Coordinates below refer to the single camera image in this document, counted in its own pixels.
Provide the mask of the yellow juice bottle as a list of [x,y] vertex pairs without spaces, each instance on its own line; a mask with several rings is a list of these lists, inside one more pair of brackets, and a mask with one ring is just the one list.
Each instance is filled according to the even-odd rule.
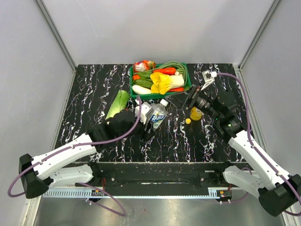
[[196,107],[193,107],[190,111],[190,118],[194,121],[198,121],[202,118],[203,113]]

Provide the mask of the clear water bottle white cap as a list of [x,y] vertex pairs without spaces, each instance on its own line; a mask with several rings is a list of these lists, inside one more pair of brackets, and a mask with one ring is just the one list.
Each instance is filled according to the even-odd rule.
[[147,120],[152,124],[153,130],[156,130],[161,125],[162,121],[167,116],[166,107],[169,103],[165,99],[161,99],[158,104],[153,104],[151,106],[150,112],[147,113]]

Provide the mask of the yellow bottle cap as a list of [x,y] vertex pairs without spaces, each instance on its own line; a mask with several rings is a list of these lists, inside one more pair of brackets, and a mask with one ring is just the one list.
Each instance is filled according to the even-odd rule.
[[190,124],[191,123],[191,119],[190,118],[185,119],[185,123],[186,124]]

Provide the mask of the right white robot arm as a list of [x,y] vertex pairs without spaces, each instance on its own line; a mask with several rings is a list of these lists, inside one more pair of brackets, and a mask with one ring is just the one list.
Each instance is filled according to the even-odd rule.
[[252,176],[227,163],[224,169],[214,174],[217,185],[238,186],[256,197],[263,209],[274,217],[300,199],[300,175],[291,175],[284,170],[256,143],[247,126],[235,115],[238,105],[231,92],[226,90],[211,97],[194,85],[190,90],[169,95],[166,99],[179,109],[189,111],[195,107],[210,116],[218,137],[240,153],[257,174]]

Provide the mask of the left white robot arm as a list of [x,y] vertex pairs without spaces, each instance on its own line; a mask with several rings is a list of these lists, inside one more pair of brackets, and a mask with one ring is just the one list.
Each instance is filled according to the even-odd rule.
[[153,110],[146,106],[121,110],[114,116],[88,129],[73,141],[42,155],[24,154],[19,158],[19,174],[27,199],[43,195],[51,187],[88,182],[101,183],[102,175],[93,163],[79,168],[67,165],[84,156],[101,152],[106,146],[128,136],[145,138],[152,125]]

